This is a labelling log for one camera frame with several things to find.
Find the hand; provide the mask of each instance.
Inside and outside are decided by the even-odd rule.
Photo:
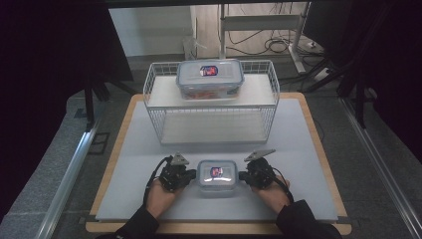
[[[149,189],[148,198],[146,199],[146,210],[155,218],[165,212],[183,191],[179,188],[174,192],[165,190],[158,179],[152,181],[151,188]]]
[[[280,181],[284,182],[281,176],[277,176],[277,178],[279,178]],[[286,184],[289,188],[290,182],[288,180],[286,180]],[[267,204],[267,206],[273,209],[273,211],[275,211],[277,214],[280,213],[283,207],[290,205],[290,200],[286,195],[286,192],[283,191],[282,187],[275,181],[273,181],[270,186],[265,189],[259,189],[254,186],[251,186],[251,188],[252,191],[257,193],[261,197],[261,199]]]

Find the food container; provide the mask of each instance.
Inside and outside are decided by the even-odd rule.
[[[244,81],[238,60],[182,62],[176,77],[185,100],[233,99],[238,96]]]
[[[230,196],[238,182],[236,162],[232,160],[202,160],[196,173],[206,196]]]

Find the container lid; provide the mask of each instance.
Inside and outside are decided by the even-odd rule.
[[[205,190],[232,190],[238,181],[236,162],[232,160],[200,161],[197,174],[199,185]]]
[[[244,82],[242,65],[238,60],[186,61],[177,69],[179,87],[196,85],[224,85]]]

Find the white wire basket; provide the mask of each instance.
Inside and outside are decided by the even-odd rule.
[[[153,63],[144,103],[162,144],[265,143],[279,103],[271,61],[241,61],[245,82],[230,100],[184,100],[176,85],[179,63]]]

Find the sleeve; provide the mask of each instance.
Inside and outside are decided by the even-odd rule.
[[[304,200],[285,206],[277,217],[276,225],[287,239],[341,239],[334,226],[316,221]]]
[[[144,208],[140,207],[133,216],[113,234],[103,235],[97,239],[138,239],[149,238],[158,229],[158,221]]]

